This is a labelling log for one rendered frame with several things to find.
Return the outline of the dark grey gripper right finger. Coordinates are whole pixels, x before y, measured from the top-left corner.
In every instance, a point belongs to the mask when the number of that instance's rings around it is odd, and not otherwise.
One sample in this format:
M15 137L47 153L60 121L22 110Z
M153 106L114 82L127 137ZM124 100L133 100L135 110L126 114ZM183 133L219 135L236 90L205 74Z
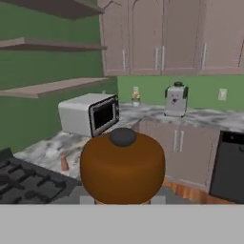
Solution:
M182 198L167 186L162 186L157 194L151 199L152 204L191 204L189 199Z

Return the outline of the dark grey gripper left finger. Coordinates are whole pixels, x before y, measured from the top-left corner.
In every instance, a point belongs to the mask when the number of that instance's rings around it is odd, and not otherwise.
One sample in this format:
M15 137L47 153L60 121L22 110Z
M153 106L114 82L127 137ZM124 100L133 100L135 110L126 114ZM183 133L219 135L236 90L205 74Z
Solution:
M53 204L93 205L94 198L88 194L83 186L76 186L69 195L53 201Z

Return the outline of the small brown shaker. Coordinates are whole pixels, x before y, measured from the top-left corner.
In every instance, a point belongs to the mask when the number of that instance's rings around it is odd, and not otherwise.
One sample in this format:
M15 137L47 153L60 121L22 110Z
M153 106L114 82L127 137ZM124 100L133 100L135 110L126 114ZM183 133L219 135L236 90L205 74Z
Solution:
M69 170L69 164L68 164L67 158L64 154L61 155L61 170L63 172L66 172Z

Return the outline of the beige base cupboard run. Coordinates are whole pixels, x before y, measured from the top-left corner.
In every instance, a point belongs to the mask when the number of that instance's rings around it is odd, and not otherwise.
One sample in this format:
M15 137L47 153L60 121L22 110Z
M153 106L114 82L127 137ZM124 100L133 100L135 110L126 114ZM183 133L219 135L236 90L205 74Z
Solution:
M166 123L143 118L132 125L136 132L155 139L166 157L169 181L208 192L220 130Z

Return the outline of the black gas hob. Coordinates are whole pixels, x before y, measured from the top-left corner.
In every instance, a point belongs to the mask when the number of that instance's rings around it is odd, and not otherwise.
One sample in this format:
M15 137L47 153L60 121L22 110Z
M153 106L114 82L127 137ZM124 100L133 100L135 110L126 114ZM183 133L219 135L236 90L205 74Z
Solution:
M0 151L0 204L50 204L68 196L80 182Z

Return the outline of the black dishwasher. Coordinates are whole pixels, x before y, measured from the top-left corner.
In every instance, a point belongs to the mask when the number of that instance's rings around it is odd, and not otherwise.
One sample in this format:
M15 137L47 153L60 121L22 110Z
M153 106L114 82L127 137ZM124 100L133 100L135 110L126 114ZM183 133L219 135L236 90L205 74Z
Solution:
M244 132L220 132L210 195L244 204Z

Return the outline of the white microwave oven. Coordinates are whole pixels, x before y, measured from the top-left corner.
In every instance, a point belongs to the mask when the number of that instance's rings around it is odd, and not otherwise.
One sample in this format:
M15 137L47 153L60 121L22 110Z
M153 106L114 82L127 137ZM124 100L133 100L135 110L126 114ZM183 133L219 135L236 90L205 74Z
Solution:
M87 93L58 104L62 131L95 137L119 121L116 94Z

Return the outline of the white blender with dark lid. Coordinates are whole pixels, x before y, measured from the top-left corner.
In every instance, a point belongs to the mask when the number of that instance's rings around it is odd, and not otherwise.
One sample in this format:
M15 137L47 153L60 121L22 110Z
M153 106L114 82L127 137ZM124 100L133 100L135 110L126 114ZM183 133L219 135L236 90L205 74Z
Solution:
M165 90L165 111L167 116L183 117L187 110L189 87L176 81Z

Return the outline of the small pale jar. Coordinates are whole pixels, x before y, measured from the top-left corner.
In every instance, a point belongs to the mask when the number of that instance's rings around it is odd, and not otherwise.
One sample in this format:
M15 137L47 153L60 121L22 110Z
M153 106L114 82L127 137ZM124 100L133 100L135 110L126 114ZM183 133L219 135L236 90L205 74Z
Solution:
M132 105L134 107L140 106L140 93L139 93L139 89L137 87L134 87L132 89Z

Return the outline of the beige upper cupboard run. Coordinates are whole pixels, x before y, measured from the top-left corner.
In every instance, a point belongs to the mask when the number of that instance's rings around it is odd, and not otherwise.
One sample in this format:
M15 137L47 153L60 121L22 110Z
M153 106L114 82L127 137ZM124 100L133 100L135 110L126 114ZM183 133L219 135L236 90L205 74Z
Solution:
M97 0L106 75L244 73L244 0Z

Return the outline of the brown wall shelf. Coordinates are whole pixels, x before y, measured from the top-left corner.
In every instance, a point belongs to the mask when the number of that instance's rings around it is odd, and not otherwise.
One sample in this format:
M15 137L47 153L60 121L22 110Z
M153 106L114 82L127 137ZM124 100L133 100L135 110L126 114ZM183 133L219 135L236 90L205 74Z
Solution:
M104 13L102 8L86 0L0 0L0 2L70 20Z
M41 40L19 37L9 40L0 40L0 50L3 51L103 51L105 46L98 44L82 44L64 41Z
M56 82L45 83L40 85L3 90L0 91L0 96L39 98L50 93L73 90L73 89L81 88L83 86L87 86L89 84L97 84L97 83L105 82L107 80L108 80L107 77L74 78L74 79L56 81Z

